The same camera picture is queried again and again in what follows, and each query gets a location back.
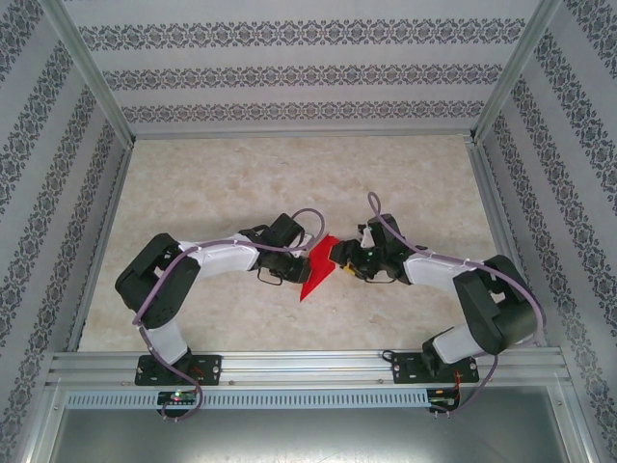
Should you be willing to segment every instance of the robotic arm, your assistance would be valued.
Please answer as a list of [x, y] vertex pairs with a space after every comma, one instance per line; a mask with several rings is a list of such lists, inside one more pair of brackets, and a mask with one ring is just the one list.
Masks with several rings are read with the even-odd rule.
[[[381, 218], [399, 232], [390, 214]], [[438, 334], [422, 345], [422, 361], [433, 376], [462, 359], [484, 352], [496, 355], [533, 336], [536, 315], [523, 295], [508, 283], [475, 267], [415, 253], [377, 217], [358, 225], [358, 230], [362, 239], [339, 242], [333, 247], [330, 260], [370, 283], [378, 272], [386, 271], [392, 282], [437, 287], [460, 301], [467, 323]], [[478, 263], [507, 275], [527, 289], [507, 257], [494, 256]]]
[[273, 252], [241, 243], [287, 248], [303, 246], [311, 238], [286, 214], [279, 216], [269, 227], [261, 225], [242, 230], [221, 240], [229, 244], [213, 242], [211, 246], [204, 246], [203, 243], [175, 241], [168, 234], [161, 233], [154, 236], [121, 273], [116, 281], [116, 291], [124, 304], [137, 313], [170, 263], [181, 253], [197, 248], [173, 268], [141, 318], [146, 336], [161, 358], [188, 373], [191, 351], [180, 334], [175, 317], [193, 283], [231, 271], [257, 270], [259, 278], [262, 269], [269, 270], [270, 275], [281, 282], [303, 283], [309, 277], [310, 266], [309, 260], [300, 256], [302, 251]]

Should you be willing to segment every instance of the red object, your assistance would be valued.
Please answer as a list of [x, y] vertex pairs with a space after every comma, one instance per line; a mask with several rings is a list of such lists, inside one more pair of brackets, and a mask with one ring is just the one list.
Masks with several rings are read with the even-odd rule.
[[336, 265], [330, 260], [330, 250], [340, 240], [326, 235], [317, 246], [308, 253], [310, 259], [310, 276], [306, 283], [302, 285], [300, 292], [300, 302], [307, 297], [328, 275], [335, 271]]

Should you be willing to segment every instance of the black mounting bracket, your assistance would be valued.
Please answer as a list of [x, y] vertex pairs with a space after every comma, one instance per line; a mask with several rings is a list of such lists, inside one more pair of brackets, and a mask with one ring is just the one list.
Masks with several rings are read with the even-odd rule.
[[[220, 355], [192, 355], [186, 373], [196, 379], [200, 386], [218, 386], [221, 378], [223, 357]], [[159, 364], [151, 355], [142, 355], [135, 373], [137, 386], [190, 386], [191, 383], [180, 378]]]
[[392, 352], [387, 350], [382, 357], [392, 365], [394, 384], [453, 383], [457, 372], [461, 383], [477, 383], [480, 380], [477, 364], [472, 357], [446, 366], [437, 375], [431, 374], [422, 362], [421, 352]]

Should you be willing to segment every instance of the wall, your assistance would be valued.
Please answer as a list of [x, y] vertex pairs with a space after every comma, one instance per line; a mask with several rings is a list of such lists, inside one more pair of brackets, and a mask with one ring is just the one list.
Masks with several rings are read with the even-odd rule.
[[0, 2], [0, 462], [64, 350], [126, 151], [40, 5]]
[[538, 0], [66, 1], [138, 135], [472, 128]]
[[596, 447], [617, 461], [617, 2], [564, 2], [484, 140]]

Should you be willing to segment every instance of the beige marble surface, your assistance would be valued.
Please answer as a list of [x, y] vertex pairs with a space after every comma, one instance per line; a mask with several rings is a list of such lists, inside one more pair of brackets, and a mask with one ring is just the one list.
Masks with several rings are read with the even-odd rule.
[[[144, 350], [114, 281], [155, 234], [222, 238], [312, 206], [331, 234], [349, 238], [371, 216], [370, 190], [417, 244], [472, 259], [495, 253], [461, 137], [137, 142], [80, 350]], [[312, 217], [301, 222], [316, 230]], [[194, 350], [338, 350], [418, 348], [463, 320], [436, 289], [368, 285], [342, 270], [302, 304], [299, 294], [255, 272], [220, 275], [193, 286], [179, 324]]]

